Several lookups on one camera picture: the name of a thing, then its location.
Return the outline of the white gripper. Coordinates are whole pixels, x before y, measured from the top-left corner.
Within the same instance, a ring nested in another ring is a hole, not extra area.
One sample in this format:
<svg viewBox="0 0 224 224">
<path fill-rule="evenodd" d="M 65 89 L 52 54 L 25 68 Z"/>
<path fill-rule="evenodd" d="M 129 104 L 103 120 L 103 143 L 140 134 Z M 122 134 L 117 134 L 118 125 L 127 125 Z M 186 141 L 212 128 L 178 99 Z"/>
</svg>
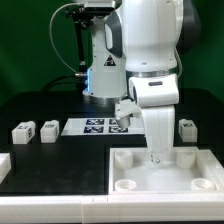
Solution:
<svg viewBox="0 0 224 224">
<path fill-rule="evenodd" d="M 179 102 L 177 75 L 129 79 L 129 94 L 140 108 L 153 164 L 163 164 L 163 153 L 173 147 L 175 108 Z"/>
</svg>

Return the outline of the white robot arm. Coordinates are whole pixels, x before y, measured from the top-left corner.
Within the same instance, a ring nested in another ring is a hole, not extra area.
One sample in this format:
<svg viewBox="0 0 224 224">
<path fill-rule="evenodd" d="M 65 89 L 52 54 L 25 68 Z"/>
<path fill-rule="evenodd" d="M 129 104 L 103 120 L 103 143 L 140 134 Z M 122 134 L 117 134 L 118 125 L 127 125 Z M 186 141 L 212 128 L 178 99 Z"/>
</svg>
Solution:
<svg viewBox="0 0 224 224">
<path fill-rule="evenodd" d="M 141 117 L 152 161 L 160 164 L 173 147 L 177 48 L 197 39 L 196 10 L 191 0 L 85 0 L 84 12 L 93 17 L 93 63 L 84 97 L 113 102 L 123 129 L 132 115 Z"/>
</svg>

